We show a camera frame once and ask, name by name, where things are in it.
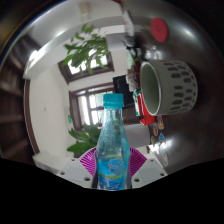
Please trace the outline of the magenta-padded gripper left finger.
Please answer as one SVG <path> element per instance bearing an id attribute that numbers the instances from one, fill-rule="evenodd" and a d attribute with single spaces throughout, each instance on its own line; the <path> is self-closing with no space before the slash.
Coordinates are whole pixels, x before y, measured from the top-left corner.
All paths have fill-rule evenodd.
<path id="1" fill-rule="evenodd" d="M 95 148 L 92 148 L 79 158 L 71 158 L 57 172 L 57 175 L 84 188 L 97 188 L 98 176 L 95 159 Z"/>

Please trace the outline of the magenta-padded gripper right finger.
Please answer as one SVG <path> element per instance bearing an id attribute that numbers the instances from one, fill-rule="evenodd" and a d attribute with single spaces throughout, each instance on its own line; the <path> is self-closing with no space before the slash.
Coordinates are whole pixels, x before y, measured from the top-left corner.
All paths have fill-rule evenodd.
<path id="1" fill-rule="evenodd" d="M 130 151 L 129 174 L 133 188 L 146 186 L 167 175 L 153 153 L 143 155 L 135 148 L 131 148 Z"/>

